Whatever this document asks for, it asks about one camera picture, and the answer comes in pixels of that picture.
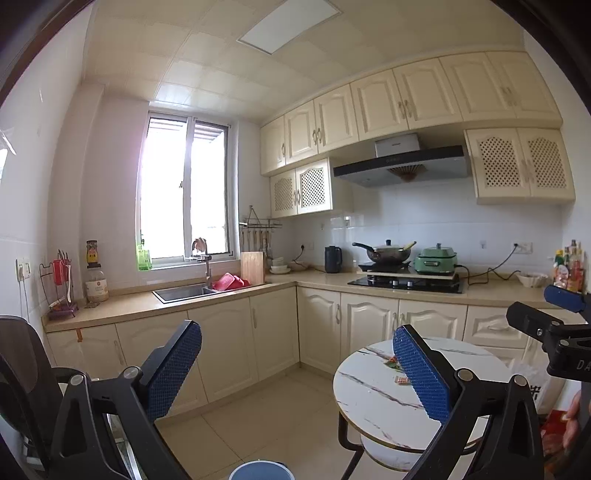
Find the person right hand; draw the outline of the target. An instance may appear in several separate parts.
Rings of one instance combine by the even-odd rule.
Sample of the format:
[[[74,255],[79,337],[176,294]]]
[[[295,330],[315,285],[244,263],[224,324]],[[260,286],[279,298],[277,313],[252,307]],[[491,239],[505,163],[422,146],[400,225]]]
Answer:
[[[562,440],[562,445],[565,450],[572,449],[579,435],[580,427],[578,422],[578,415],[580,411],[580,397],[581,392],[577,392],[574,395],[569,409],[565,414],[566,427]]]

